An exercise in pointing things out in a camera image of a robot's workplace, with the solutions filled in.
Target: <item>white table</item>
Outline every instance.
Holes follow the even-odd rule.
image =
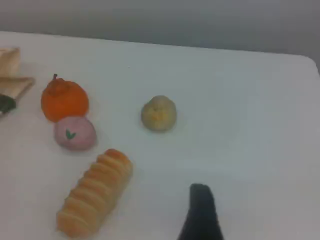
[[[320,237],[320,77],[303,56],[0,32],[36,85],[0,120],[0,238],[60,240],[55,214],[108,148],[134,177],[96,240],[175,240],[189,185],[208,184],[226,240]],[[61,149],[40,97],[53,73],[89,94],[98,145]],[[171,98],[176,127],[144,129],[140,110]]]

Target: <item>toy bread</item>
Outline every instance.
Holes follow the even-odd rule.
[[[70,238],[96,233],[115,207],[132,170],[130,160],[118,150],[99,155],[56,214],[57,229]]]
[[[32,77],[0,77],[0,116],[16,108],[17,100],[34,82]]]
[[[0,48],[0,77],[15,77],[20,67],[20,49]]]

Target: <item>bread roll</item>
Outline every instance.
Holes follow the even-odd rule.
[[[132,170],[130,160],[118,150],[109,149],[99,155],[57,213],[57,229],[70,238],[96,233],[115,207]]]

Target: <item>plastic fruit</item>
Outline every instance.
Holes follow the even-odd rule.
[[[170,130],[176,123],[176,105],[166,96],[153,97],[141,111],[141,121],[147,129],[157,132]]]
[[[89,109],[89,99],[85,90],[74,81],[66,81],[53,75],[53,79],[43,90],[41,108],[45,117],[52,121],[69,116],[84,116]]]
[[[54,125],[54,139],[69,150],[88,150],[97,141],[93,124],[84,116],[68,116]]]

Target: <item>bread slice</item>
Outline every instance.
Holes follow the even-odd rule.
[[[0,94],[17,100],[34,82],[33,77],[0,77]]]
[[[16,77],[20,67],[20,48],[0,48],[0,77]]]

